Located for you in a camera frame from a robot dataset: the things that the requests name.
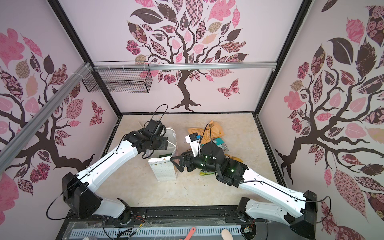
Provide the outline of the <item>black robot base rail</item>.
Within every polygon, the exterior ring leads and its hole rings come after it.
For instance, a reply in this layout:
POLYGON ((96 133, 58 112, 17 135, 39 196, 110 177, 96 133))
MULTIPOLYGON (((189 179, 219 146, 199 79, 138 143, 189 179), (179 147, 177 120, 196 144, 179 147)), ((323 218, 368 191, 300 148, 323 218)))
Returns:
MULTIPOLYGON (((58 240, 68 240, 73 229, 137 228, 152 227, 199 227, 199 226, 240 226, 242 236, 233 236, 235 240, 288 240, 294 238, 289 228, 283 224, 268 220, 242 221, 237 206, 192 206, 192 207, 133 207, 131 220, 121 225, 116 219, 92 216, 87 219, 70 217, 63 223, 57 235, 58 240)), ((154 240, 133 238, 136 232, 127 238, 118 236, 116 240, 154 240)), ((222 237, 194 237, 192 240, 220 240, 222 237)))

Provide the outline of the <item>teal pink snack packet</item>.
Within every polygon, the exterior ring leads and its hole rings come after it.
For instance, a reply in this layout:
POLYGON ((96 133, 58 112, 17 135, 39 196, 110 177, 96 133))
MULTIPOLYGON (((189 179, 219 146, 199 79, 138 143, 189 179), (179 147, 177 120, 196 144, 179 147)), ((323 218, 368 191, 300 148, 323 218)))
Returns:
POLYGON ((229 151, 227 144, 223 141, 222 138, 213 139, 213 143, 215 143, 219 148, 221 148, 224 152, 229 151))

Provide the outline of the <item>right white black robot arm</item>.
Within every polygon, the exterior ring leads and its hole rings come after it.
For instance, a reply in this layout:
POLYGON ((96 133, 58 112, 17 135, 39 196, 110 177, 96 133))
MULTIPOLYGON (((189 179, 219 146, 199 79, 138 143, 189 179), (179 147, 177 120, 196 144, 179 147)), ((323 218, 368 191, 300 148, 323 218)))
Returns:
POLYGON ((289 226, 303 238, 316 238, 318 197, 315 193, 294 191, 270 181, 247 165, 227 157, 223 149, 213 142, 202 147, 193 142, 191 146, 191 151, 170 159, 179 172, 192 172, 195 169, 209 171, 227 186, 252 192, 268 200, 267 203, 261 203, 242 198, 238 205, 240 219, 271 220, 289 226))

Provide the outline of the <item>green snack packet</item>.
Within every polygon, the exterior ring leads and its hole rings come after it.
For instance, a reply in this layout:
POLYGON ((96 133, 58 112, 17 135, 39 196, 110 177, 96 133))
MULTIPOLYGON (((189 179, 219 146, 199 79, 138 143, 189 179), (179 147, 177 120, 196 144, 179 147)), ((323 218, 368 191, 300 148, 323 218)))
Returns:
POLYGON ((166 155, 160 155, 159 158, 166 158, 166 157, 171 157, 172 154, 166 154, 166 155))
POLYGON ((207 175, 214 175, 214 172, 206 171, 206 170, 201 170, 199 175, 200 176, 207 176, 207 175))

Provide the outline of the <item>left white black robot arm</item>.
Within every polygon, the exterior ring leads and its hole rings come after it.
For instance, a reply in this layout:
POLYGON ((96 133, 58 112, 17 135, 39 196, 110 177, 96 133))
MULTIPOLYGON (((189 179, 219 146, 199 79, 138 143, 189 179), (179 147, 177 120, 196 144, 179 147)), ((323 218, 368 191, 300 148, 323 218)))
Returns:
POLYGON ((116 170, 140 153, 167 150, 166 127, 161 121, 149 120, 146 127, 123 136, 112 151, 77 174, 62 179, 63 200, 81 219, 93 215, 117 219, 122 225, 132 217, 132 208, 122 199, 109 200, 96 194, 102 183, 116 170))

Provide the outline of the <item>white patterned paper gift bag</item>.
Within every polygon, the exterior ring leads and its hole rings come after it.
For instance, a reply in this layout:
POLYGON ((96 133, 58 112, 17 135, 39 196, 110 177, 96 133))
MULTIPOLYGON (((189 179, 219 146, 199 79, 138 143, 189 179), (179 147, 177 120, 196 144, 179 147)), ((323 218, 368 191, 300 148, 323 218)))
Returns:
POLYGON ((170 162, 170 158, 175 157, 178 151, 176 132, 171 128, 167 128, 165 137, 167 137, 167 150, 155 150, 153 155, 148 160, 148 163, 159 182, 177 180, 177 169, 170 162), (160 155, 166 154, 172 154, 172 156, 159 158, 160 155))

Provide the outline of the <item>yellow snack packet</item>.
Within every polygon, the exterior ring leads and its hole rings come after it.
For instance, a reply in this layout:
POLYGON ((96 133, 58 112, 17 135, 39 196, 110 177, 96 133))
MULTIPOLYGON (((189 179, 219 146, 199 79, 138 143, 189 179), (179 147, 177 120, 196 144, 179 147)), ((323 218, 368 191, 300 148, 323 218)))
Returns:
POLYGON ((232 159, 232 160, 235 160, 235 161, 238 161, 240 163, 243 163, 243 160, 240 159, 240 158, 237 158, 237 157, 234 157, 234 156, 231 156, 231 155, 228 155, 228 154, 225 154, 225 156, 229 159, 232 159))

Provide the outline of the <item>orange-brown snack bag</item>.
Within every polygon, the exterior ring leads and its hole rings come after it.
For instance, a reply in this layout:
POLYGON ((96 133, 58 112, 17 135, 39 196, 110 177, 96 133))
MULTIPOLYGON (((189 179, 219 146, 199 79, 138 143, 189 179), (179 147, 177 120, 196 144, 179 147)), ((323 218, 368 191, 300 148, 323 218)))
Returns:
POLYGON ((189 134, 197 133, 198 135, 202 136, 203 137, 203 139, 201 140, 202 145, 210 142, 211 140, 221 138, 225 135, 222 126, 219 123, 214 121, 210 121, 209 124, 207 124, 204 129, 189 128, 188 133, 189 134))

